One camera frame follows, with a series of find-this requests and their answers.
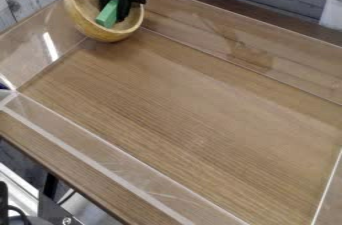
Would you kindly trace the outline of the green rectangular block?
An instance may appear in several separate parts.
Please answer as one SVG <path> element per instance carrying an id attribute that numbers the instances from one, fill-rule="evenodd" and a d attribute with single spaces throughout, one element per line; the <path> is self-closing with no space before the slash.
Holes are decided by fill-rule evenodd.
<path id="1" fill-rule="evenodd" d="M 95 21 L 97 23 L 106 27 L 111 28 L 118 20 L 118 5 L 119 0 L 110 0 L 103 10 L 101 11 Z"/>

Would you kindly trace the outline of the brown wooden bowl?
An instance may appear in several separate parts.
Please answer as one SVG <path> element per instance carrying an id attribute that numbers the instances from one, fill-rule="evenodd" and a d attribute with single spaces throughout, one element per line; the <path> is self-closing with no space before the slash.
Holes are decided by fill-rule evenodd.
<path id="1" fill-rule="evenodd" d="M 66 10 L 78 30 L 87 37 L 102 42 L 118 42 L 139 29 L 145 19 L 145 4 L 131 2 L 126 19 L 122 22 L 117 20 L 114 26 L 106 28 L 95 21 L 103 10 L 99 7 L 99 0 L 65 0 Z"/>

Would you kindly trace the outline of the white cylindrical container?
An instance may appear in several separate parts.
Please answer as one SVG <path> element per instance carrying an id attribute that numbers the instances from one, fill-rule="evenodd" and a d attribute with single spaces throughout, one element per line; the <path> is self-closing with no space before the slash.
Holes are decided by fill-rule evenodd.
<path id="1" fill-rule="evenodd" d="M 326 0 L 320 25 L 342 31 L 342 0 Z"/>

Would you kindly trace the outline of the black table leg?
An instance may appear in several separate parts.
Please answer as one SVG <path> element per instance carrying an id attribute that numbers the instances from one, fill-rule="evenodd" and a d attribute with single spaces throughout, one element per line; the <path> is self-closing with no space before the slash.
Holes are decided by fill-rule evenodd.
<path id="1" fill-rule="evenodd" d="M 54 174 L 49 173 L 47 178 L 46 178 L 45 188 L 43 188 L 43 194 L 50 199 L 55 199 L 57 192 L 58 192 L 58 186 L 59 186 L 58 177 Z"/>

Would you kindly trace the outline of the clear acrylic tray wall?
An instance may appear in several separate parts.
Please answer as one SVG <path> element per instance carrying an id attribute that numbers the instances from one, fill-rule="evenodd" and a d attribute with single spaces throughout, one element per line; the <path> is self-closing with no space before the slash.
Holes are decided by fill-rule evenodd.
<path id="1" fill-rule="evenodd" d="M 0 135 L 127 225 L 342 225 L 342 33 L 149 0 L 103 43 L 54 3 L 0 80 Z"/>

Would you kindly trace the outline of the black metal bracket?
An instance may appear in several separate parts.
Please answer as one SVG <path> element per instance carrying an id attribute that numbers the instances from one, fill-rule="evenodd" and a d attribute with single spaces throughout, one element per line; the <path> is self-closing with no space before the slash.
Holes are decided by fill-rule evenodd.
<path id="1" fill-rule="evenodd" d="M 43 193 L 39 194 L 38 216 L 51 225 L 85 225 L 77 217 Z"/>

